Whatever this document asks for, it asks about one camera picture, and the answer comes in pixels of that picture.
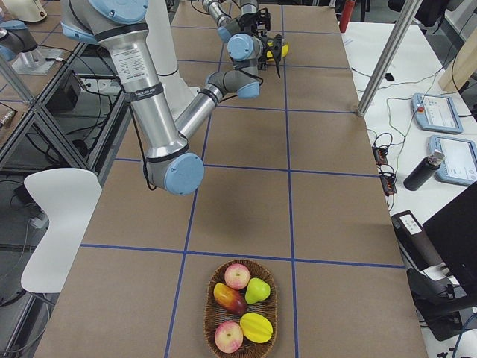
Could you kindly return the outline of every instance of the fruit basket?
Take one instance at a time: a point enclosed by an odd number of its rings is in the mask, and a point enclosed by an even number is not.
[[[270,296],[255,304],[247,306],[247,313],[258,313],[266,317],[274,329],[272,337],[265,343],[254,343],[244,337],[241,347],[233,353],[224,353],[215,345],[215,330],[218,325],[225,321],[234,321],[239,323],[240,317],[227,312],[220,307],[214,299],[214,287],[216,283],[224,282],[224,273],[228,266],[233,263],[241,263],[248,267],[250,277],[258,277],[270,285]],[[241,295],[245,294],[245,289],[240,291]],[[265,357],[272,349],[275,337],[277,336],[277,288],[270,272],[262,265],[250,260],[233,260],[229,261],[215,270],[212,276],[209,288],[207,289],[206,310],[203,322],[203,329],[206,336],[207,344],[214,354],[219,358],[262,358]]]

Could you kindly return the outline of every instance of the black bottle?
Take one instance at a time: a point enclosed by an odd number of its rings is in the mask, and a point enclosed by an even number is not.
[[[434,151],[428,157],[425,157],[404,180],[404,186],[408,190],[418,190],[434,173],[440,168],[444,160],[444,154]]]

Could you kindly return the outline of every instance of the red cylinder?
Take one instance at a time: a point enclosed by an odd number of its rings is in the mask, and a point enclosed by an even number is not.
[[[346,28],[348,27],[348,22],[350,22],[351,14],[353,13],[354,8],[355,8],[355,0],[346,0],[346,3],[344,4],[343,13],[341,14],[341,20],[340,20],[340,32],[342,34],[346,32]]]

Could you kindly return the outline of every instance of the white sticker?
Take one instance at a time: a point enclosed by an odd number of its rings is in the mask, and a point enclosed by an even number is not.
[[[148,76],[144,58],[137,48],[114,54],[113,62],[123,84],[141,80]]]
[[[404,226],[406,226],[406,228],[408,229],[409,233],[411,233],[411,235],[415,235],[416,233],[420,233],[422,231],[418,223],[416,223],[414,218],[409,214],[401,216],[401,221],[404,224]]]

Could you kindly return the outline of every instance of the tablet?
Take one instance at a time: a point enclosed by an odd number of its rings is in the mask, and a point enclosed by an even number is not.
[[[452,98],[445,95],[414,94],[412,107],[417,124],[425,131],[462,133],[461,120]]]
[[[431,153],[441,151],[446,159],[437,170],[436,178],[444,183],[469,186],[477,181],[477,147],[474,142],[447,136],[431,136]]]

